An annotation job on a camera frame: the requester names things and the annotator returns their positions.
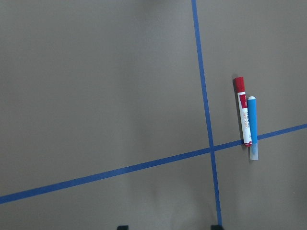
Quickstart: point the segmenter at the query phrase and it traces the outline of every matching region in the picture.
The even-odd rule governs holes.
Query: marker
[[[246,147],[251,146],[251,134],[248,121],[248,104],[245,96],[244,78],[235,78],[236,92],[238,93],[238,102],[240,108],[241,125],[243,132],[243,141]]]
[[[258,132],[257,132],[257,109],[256,98],[248,98],[248,116],[251,132],[251,141],[253,142],[250,148],[250,159],[258,160]]]

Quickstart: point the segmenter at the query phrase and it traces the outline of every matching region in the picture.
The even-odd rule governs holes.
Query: translucent marker end
[[[250,159],[253,161],[258,160],[258,143],[252,144],[250,148]]]

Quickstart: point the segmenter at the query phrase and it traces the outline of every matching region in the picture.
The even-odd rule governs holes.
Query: vertical blue line
[[[217,214],[218,224],[222,225],[220,194],[219,194],[219,186],[218,186],[218,180],[217,180],[214,143],[213,143],[213,135],[212,135],[212,128],[211,128],[211,120],[210,120],[208,96],[207,96],[207,89],[206,89],[206,81],[205,81],[205,71],[204,71],[204,67],[203,67],[202,52],[201,52],[201,36],[200,36],[200,29],[199,29],[198,16],[197,16],[197,5],[196,5],[196,0],[191,0],[191,1],[192,1],[192,10],[193,10],[193,20],[194,20],[194,30],[195,30],[196,48],[197,48],[197,56],[198,56],[198,65],[199,65],[200,76],[201,76],[202,97],[203,97],[203,104],[204,104],[205,115],[206,115],[206,124],[207,124],[209,146],[210,146],[210,156],[211,156],[211,167],[212,167],[212,173],[213,173],[216,214]]]

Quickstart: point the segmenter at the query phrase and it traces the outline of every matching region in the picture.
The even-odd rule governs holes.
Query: blue marker barrel
[[[256,109],[256,98],[249,97],[248,98],[248,118],[250,125],[250,133],[251,133],[251,151],[250,151],[250,159],[258,160],[258,132],[257,132],[257,109]]]

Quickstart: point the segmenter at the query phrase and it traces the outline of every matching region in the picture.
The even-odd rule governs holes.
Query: red and white marker
[[[245,86],[244,86],[244,78],[238,77],[235,78],[236,84],[236,92],[238,93],[238,102],[240,108],[240,117],[241,117],[241,125],[243,132],[243,141],[244,145],[247,147],[251,146],[251,134],[249,128],[249,120],[248,120],[248,104],[245,96]]]

